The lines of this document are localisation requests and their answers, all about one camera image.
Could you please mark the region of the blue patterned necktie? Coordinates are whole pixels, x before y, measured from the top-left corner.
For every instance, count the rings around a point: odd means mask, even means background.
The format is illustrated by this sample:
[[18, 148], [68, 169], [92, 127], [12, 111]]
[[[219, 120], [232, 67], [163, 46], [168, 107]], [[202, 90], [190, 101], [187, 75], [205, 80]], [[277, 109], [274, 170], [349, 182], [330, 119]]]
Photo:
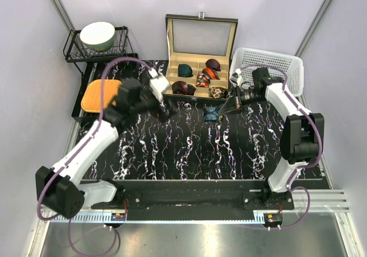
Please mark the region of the blue patterned necktie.
[[218, 114], [221, 106], [205, 107], [203, 117], [205, 122], [222, 122], [222, 116]]

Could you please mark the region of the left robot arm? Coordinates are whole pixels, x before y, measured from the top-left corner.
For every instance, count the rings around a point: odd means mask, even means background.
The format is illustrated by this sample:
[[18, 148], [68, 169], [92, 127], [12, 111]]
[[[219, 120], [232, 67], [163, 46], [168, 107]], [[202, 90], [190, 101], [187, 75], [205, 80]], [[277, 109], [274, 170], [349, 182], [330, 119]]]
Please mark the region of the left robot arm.
[[140, 114], [149, 112], [161, 122], [174, 115], [173, 104], [163, 95], [170, 87], [164, 76], [150, 79], [146, 87], [137, 79], [122, 82], [85, 137], [51, 168], [42, 166], [37, 170], [37, 205], [44, 205], [67, 219], [94, 204], [106, 203], [112, 209], [119, 208], [124, 195], [116, 183], [98, 180], [82, 184], [81, 180], [93, 161], [125, 129], [132, 127]]

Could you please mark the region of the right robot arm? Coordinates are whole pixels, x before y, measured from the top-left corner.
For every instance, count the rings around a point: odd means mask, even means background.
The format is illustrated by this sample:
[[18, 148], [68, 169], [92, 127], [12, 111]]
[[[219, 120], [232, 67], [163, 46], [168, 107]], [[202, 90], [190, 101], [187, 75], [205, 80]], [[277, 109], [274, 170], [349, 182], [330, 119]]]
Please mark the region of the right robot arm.
[[265, 180], [259, 202], [267, 209], [280, 206], [288, 199], [292, 183], [305, 168], [319, 164], [323, 152], [325, 119], [320, 113], [306, 109], [287, 86], [287, 75], [272, 77], [270, 66], [255, 64], [252, 83], [241, 77], [242, 68], [230, 76], [232, 89], [219, 110], [219, 116], [242, 112], [244, 106], [267, 101], [277, 110], [284, 121], [280, 138], [281, 159], [275, 171]]

